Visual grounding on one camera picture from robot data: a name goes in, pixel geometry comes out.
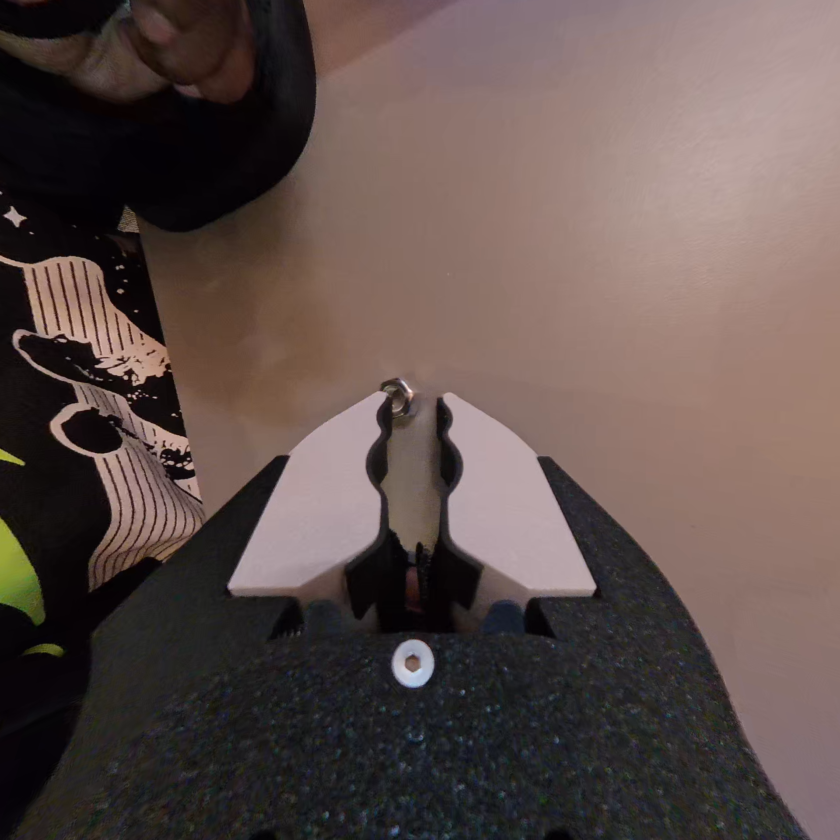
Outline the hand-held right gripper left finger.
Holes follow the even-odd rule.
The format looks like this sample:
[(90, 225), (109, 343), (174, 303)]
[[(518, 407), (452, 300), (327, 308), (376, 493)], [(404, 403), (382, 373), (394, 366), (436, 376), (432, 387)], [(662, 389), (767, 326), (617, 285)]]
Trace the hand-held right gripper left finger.
[(392, 399), (374, 392), (306, 436), (280, 477), (228, 582), (237, 598), (330, 602), (351, 617), (402, 610), (407, 555), (382, 488)]

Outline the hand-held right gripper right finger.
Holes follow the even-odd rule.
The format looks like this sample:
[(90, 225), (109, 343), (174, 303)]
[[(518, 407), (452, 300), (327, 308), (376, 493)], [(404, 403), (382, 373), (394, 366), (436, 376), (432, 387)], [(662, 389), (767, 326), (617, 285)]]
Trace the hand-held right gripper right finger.
[(498, 602), (590, 599), (595, 579), (542, 462), (509, 427), (452, 392), (436, 405), (440, 508), (433, 591), (453, 617)]

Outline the silver hex nut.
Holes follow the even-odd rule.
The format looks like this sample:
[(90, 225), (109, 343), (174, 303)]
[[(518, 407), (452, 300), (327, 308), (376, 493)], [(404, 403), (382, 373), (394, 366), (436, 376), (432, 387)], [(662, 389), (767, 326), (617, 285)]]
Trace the silver hex nut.
[(392, 419), (403, 420), (414, 417), (418, 408), (418, 391), (400, 376), (384, 381), (380, 385), (390, 403)]

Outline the person's left hand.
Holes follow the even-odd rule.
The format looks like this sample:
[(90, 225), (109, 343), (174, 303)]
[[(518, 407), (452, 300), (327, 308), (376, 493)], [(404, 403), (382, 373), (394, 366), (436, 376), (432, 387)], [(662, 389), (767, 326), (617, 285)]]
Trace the person's left hand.
[(140, 60), (187, 97), (241, 100), (256, 46), (244, 1), (132, 1), (128, 38)]

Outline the black printed shirt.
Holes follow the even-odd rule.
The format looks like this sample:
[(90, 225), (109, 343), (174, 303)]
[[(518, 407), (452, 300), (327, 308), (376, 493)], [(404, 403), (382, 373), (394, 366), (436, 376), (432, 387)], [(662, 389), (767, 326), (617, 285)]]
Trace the black printed shirt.
[(205, 513), (140, 236), (2, 185), (2, 737)]

